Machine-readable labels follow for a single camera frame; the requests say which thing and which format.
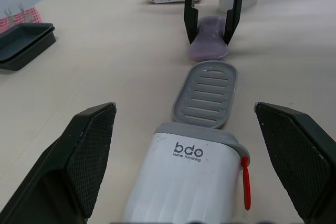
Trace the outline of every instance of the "gray soap dish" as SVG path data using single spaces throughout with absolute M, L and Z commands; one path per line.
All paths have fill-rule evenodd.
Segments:
M 204 61 L 188 73 L 174 103 L 175 121 L 219 128 L 232 107 L 237 70 L 222 61 Z

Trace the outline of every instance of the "dark gray tray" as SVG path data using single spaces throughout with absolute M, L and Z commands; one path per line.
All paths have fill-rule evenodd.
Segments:
M 53 24 L 23 23 L 0 34 L 0 68 L 19 70 L 56 40 Z
M 174 103 L 177 122 L 219 128 L 228 118 L 237 70 L 222 61 L 204 61 L 189 72 Z

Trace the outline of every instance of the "purple sponge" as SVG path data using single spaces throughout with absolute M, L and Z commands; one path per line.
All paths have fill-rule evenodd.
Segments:
M 221 60 L 228 53 L 223 34 L 225 20 L 208 16 L 198 20 L 198 30 L 189 48 L 189 56 L 196 61 Z

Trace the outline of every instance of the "bdo logo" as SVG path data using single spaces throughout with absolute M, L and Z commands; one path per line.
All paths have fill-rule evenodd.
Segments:
M 184 150 L 184 153 L 186 155 L 195 155 L 196 157 L 202 157 L 203 156 L 203 151 L 202 149 L 196 149 L 194 151 L 195 145 L 193 147 L 186 147 L 184 148 L 183 145 L 176 143 L 175 150 L 174 152 L 181 153 Z

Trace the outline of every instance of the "red tab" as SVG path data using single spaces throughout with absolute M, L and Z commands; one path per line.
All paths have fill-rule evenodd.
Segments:
M 248 157 L 243 157 L 241 159 L 241 166 L 243 167 L 244 202 L 245 202 L 245 209 L 250 210 L 251 188 L 250 188 L 250 177 L 248 175 L 247 164 L 248 164 Z

